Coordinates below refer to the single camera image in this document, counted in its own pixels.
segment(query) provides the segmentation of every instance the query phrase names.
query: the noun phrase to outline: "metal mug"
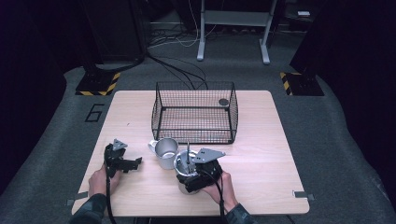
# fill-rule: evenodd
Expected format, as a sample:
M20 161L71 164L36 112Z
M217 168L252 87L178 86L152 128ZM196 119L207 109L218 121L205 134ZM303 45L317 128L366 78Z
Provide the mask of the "metal mug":
M191 159L194 158L196 154L197 153L195 151L182 150L176 155L174 165L177 175L183 175L185 177L198 175L194 170L195 165L191 161ZM196 191L188 192L184 184L180 183L179 181L177 181L177 185L180 191L184 194L195 194L199 191L196 190Z
M151 140L149 149L157 156L158 163L165 170L175 169L174 160L178 153L178 142L173 138L162 138L159 141Z

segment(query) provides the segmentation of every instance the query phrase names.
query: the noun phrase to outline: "black wire basket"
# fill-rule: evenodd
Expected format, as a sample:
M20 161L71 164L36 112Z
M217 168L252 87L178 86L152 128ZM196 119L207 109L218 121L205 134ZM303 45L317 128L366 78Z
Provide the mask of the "black wire basket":
M238 126L233 82L157 82L151 129L155 140L231 144Z

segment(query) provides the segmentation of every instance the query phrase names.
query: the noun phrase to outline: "human hand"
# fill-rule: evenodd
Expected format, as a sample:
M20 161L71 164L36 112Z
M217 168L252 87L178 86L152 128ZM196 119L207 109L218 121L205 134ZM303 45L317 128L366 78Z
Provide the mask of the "human hand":
M121 171L117 171L112 178L110 178L110 194L114 192L117 185L120 183ZM100 170L93 172L91 178L88 180L90 188L88 195L90 197L94 194L101 193L106 195L106 167L103 164Z
M223 200L224 200L224 209L226 212L233 210L234 207L238 205L238 201L235 198L235 193L233 192L233 181L231 180L231 175L225 171L221 174L221 178L219 178L218 183L221 187L222 181L222 192L223 192ZM211 186L207 186L202 189L204 192L210 195L212 199L216 202L220 202L219 190L216 187L216 184Z

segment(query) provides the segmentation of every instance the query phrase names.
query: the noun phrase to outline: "gray carpet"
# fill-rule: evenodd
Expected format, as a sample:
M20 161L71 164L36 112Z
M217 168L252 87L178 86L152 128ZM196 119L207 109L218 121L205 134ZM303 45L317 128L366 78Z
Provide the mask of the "gray carpet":
M205 60L196 61L198 44L162 45L153 56L206 80L233 81L238 90L267 90L277 111L304 189L315 195L310 211L292 215L295 223L396 223L396 215L375 170L351 138L343 110L320 78L325 96L288 96L280 72L293 72L289 62L302 35L277 34L269 49L271 64L263 65L258 35L218 36L207 40ZM52 122L32 154L0 198L0 223L66 223L112 97L76 96L82 68L66 74L67 89ZM155 90L156 81L178 80L160 64L146 59L120 75L115 91ZM103 113L98 122L84 122L94 104ZM257 217L260 223L291 223L286 216ZM118 217L133 223L132 217Z

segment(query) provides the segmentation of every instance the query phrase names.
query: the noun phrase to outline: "sleeve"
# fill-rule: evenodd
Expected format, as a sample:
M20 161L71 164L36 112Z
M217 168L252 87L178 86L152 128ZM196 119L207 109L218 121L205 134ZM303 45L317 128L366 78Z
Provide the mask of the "sleeve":
M70 224L101 224L106 209L106 195L94 194L69 220Z
M241 203L227 213L225 217L228 224L259 224Z

